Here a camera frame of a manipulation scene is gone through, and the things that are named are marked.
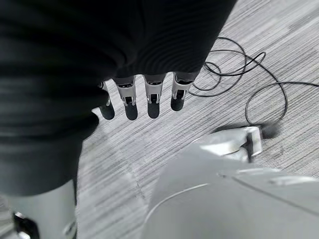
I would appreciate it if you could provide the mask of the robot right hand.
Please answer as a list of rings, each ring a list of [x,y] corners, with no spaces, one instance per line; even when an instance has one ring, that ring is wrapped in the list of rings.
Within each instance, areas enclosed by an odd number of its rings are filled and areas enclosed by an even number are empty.
[[[0,3],[0,193],[21,239],[77,237],[83,141],[114,117],[113,80],[126,116],[138,116],[136,75],[148,114],[171,108],[191,84],[235,6],[233,0],[3,0]]]

